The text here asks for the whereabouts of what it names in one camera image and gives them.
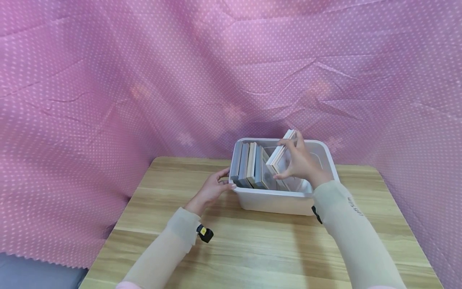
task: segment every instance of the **beige arm sleeve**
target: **beige arm sleeve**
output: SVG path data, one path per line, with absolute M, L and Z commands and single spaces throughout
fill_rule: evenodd
M 195 245 L 199 220 L 198 215 L 179 208 L 123 280 L 143 289 L 163 288 L 173 270 Z
M 376 231 L 340 182 L 317 187 L 314 201 L 317 214 L 339 247 L 353 289 L 406 288 Z

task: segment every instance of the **right hand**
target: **right hand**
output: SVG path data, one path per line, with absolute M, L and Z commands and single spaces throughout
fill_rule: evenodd
M 303 136 L 296 131 L 297 144 L 294 140 L 281 139 L 278 145 L 286 145 L 291 154 L 291 162 L 285 172 L 274 175 L 275 179 L 285 179 L 288 177 L 303 178 L 311 183 L 313 189 L 333 180 L 332 176 L 322 170 L 320 165 L 315 162 L 305 147 Z

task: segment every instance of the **white plastic storage bin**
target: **white plastic storage bin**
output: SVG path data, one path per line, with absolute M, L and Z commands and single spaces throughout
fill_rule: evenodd
M 256 142 L 265 148 L 268 155 L 271 155 L 277 146 L 279 139 L 272 138 L 242 138 L 234 146 L 233 158 L 236 156 L 236 148 L 240 142 Z M 334 161 L 328 147 L 322 141 L 305 140 L 305 146 L 309 149 L 311 156 L 319 162 L 322 169 L 332 174 L 335 180 L 339 180 Z M 241 207 L 246 210 L 292 214 L 292 215 L 313 215 L 311 207 L 314 204 L 312 199 L 312 187 L 308 181 L 304 181 L 297 192 L 272 191 L 247 189 L 237 187 L 234 189 L 239 198 Z

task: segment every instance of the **wooden table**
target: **wooden table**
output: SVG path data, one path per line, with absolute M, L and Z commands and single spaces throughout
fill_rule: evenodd
M 113 289 L 167 221 L 229 160 L 153 161 L 80 288 Z M 371 221 L 409 289 L 442 288 L 380 174 L 337 166 L 342 183 Z M 243 210 L 224 193 L 202 222 L 215 236 L 196 246 L 168 288 L 351 288 L 340 252 L 315 217 Z

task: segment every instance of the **black strap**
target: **black strap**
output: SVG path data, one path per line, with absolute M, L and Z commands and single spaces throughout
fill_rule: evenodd
M 313 213 L 316 215 L 316 218 L 318 219 L 318 221 L 322 224 L 321 218 L 320 218 L 319 215 L 316 213 L 316 207 L 313 206 L 313 207 L 311 207 L 311 209 L 313 210 Z

